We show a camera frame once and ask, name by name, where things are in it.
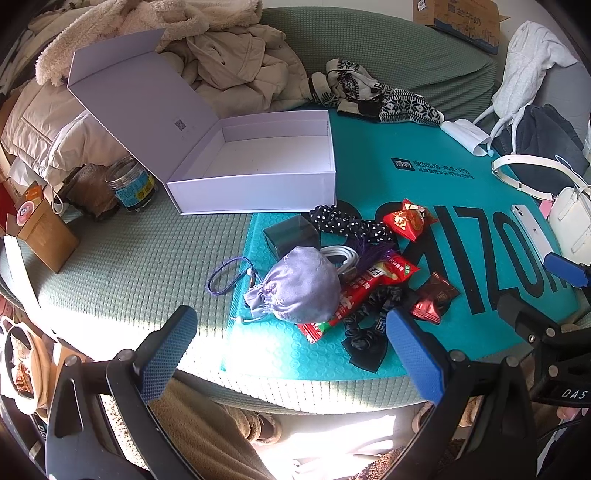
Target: jar label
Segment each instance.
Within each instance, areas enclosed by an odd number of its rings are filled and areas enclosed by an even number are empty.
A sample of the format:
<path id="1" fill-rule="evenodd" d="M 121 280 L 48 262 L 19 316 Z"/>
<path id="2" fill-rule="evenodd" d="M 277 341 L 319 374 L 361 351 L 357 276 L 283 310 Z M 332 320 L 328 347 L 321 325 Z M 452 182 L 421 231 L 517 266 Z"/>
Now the jar label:
<path id="1" fill-rule="evenodd" d="M 129 185 L 115 191 L 115 196 L 125 207 L 134 207 L 146 198 L 154 188 L 154 177 L 146 171 Z"/>

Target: beige blanket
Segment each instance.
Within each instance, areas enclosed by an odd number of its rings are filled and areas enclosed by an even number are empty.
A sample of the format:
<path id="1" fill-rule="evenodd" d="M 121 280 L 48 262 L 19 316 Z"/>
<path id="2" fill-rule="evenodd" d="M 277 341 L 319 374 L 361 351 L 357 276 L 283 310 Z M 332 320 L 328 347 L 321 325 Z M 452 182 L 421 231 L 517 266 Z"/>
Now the beige blanket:
<path id="1" fill-rule="evenodd" d="M 91 8 L 57 36 L 37 60 L 35 75 L 43 85 L 61 85 L 74 52 L 106 38 L 165 28 L 158 47 L 207 30 L 248 27 L 259 22 L 262 0 L 106 0 Z"/>

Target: purple tassel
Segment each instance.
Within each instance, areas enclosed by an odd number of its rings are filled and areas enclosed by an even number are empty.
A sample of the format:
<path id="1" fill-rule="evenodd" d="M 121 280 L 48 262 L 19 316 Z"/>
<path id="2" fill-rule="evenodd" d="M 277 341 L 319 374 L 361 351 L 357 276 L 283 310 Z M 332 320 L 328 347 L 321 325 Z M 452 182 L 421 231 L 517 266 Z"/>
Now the purple tassel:
<path id="1" fill-rule="evenodd" d="M 357 272 L 362 274 L 369 267 L 382 260 L 389 250 L 400 252 L 398 244 L 393 242 L 380 242 L 377 245 L 368 245 L 364 242 L 356 241 L 356 246 L 351 246 L 358 254 Z"/>

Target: box lid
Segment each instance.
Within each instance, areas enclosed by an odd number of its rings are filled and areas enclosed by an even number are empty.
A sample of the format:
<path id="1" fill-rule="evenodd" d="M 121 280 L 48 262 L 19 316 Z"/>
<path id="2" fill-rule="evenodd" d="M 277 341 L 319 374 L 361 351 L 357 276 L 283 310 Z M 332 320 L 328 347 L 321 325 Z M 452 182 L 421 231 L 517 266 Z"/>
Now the box lid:
<path id="1" fill-rule="evenodd" d="M 154 50 L 164 30 L 110 38 L 77 50 L 68 88 L 161 182 L 219 120 Z"/>

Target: bag strap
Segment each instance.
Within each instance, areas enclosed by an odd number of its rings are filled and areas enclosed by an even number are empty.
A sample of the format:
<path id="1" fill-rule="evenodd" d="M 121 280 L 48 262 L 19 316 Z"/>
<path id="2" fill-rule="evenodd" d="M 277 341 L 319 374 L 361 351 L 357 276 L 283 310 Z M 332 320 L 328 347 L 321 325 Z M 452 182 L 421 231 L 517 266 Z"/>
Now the bag strap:
<path id="1" fill-rule="evenodd" d="M 511 164 L 538 165 L 540 167 L 553 168 L 564 173 L 568 178 L 570 178 L 570 180 L 572 180 L 572 182 L 576 185 L 576 187 L 579 190 L 584 190 L 585 187 L 588 186 L 587 183 L 583 182 L 568 167 L 562 165 L 562 163 L 557 160 L 551 160 L 549 158 L 536 157 L 534 155 L 514 154 L 505 155 L 504 157 L 497 158 L 492 163 L 492 173 L 493 175 L 497 176 L 500 181 L 519 190 L 520 192 L 524 192 L 527 195 L 530 195 L 540 200 L 554 200 L 554 197 L 551 193 L 540 192 L 539 190 L 528 187 L 519 180 L 512 179 L 509 175 L 505 175 L 503 172 L 500 171 L 501 167 Z"/>

